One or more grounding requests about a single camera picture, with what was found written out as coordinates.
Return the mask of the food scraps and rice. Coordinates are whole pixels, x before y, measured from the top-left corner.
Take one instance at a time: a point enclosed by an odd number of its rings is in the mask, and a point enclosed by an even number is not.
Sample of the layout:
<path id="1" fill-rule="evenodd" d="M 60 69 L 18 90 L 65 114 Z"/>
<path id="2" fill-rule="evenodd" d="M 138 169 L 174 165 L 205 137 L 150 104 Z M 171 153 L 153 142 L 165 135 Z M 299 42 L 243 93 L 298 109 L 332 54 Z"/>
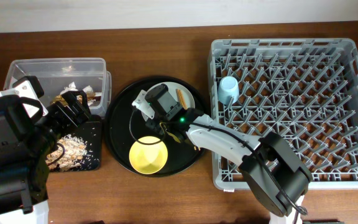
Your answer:
<path id="1" fill-rule="evenodd" d="M 90 171 L 99 167 L 100 150 L 96 143 L 68 134 L 57 142 L 57 150 L 46 157 L 50 172 Z"/>

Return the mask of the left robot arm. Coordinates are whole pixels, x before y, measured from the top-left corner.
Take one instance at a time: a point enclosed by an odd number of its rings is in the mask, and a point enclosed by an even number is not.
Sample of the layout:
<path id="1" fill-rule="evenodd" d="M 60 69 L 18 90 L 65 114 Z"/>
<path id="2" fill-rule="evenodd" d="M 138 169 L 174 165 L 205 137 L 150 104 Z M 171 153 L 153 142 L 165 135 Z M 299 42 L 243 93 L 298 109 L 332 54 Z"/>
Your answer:
<path id="1" fill-rule="evenodd" d="M 58 140 L 91 117 L 84 91 L 62 95 L 43 114 L 41 102 L 17 95 L 0 98 L 0 223 L 47 223 L 46 157 Z"/>

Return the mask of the yellow bowl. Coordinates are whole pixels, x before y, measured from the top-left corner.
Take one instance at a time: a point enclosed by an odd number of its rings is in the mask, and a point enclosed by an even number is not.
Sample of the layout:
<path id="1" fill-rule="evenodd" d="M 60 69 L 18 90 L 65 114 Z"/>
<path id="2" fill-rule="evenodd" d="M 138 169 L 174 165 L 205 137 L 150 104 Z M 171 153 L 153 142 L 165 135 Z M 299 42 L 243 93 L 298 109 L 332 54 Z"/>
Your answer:
<path id="1" fill-rule="evenodd" d="M 129 150 L 129 162 L 134 170 L 150 175 L 160 171 L 168 160 L 168 149 L 164 142 L 154 136 L 144 136 Z"/>

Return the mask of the blue cup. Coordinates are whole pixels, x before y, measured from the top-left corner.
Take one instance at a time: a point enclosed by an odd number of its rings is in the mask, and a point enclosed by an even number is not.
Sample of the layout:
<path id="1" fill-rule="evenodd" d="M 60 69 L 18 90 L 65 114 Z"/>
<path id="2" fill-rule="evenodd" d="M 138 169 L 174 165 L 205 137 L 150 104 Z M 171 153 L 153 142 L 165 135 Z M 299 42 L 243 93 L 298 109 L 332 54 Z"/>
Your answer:
<path id="1" fill-rule="evenodd" d="M 239 84 L 236 78 L 226 76 L 218 86 L 218 100 L 224 105 L 232 105 L 239 99 Z"/>

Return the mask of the white napkin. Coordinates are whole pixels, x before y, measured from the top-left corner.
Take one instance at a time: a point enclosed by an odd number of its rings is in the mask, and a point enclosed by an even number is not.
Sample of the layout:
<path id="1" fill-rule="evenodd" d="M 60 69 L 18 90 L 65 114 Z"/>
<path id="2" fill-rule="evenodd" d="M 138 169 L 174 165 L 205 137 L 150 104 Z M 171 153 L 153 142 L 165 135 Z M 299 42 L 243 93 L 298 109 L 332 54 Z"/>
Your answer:
<path id="1" fill-rule="evenodd" d="M 71 82 L 68 86 L 66 86 L 61 92 L 60 95 L 63 95 L 64 93 L 68 92 L 68 91 L 78 91 L 75 82 Z M 82 89 L 82 91 L 84 91 L 88 96 L 95 96 L 95 92 L 93 90 L 93 88 L 88 85 L 86 87 L 84 87 Z"/>

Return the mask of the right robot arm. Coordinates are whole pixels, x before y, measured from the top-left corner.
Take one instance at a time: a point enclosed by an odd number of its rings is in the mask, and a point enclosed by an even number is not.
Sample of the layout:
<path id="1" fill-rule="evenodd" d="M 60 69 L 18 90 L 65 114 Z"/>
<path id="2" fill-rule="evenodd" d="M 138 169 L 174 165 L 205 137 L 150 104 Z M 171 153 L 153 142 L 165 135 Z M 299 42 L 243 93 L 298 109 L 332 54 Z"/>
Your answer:
<path id="1" fill-rule="evenodd" d="M 165 84 L 142 90 L 132 105 L 146 115 L 149 128 L 234 163 L 271 223 L 301 223 L 307 215 L 301 203 L 312 175 L 281 135 L 259 137 L 219 124 L 201 110 L 182 107 Z"/>

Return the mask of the gold snack wrapper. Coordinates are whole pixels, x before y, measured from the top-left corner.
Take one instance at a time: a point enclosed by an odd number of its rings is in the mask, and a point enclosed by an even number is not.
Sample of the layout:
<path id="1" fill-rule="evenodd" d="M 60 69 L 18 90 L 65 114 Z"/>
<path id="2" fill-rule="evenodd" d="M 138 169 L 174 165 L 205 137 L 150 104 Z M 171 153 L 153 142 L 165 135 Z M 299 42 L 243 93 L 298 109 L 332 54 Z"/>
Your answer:
<path id="1" fill-rule="evenodd" d="M 87 93 L 86 94 L 87 97 L 87 104 L 88 106 L 93 106 L 96 104 L 97 101 L 101 100 L 101 92 L 96 92 L 96 93 Z M 63 106 L 66 106 L 68 103 L 63 99 L 63 97 L 61 95 L 56 96 L 51 102 L 52 103 L 56 103 L 56 102 L 60 102 Z"/>

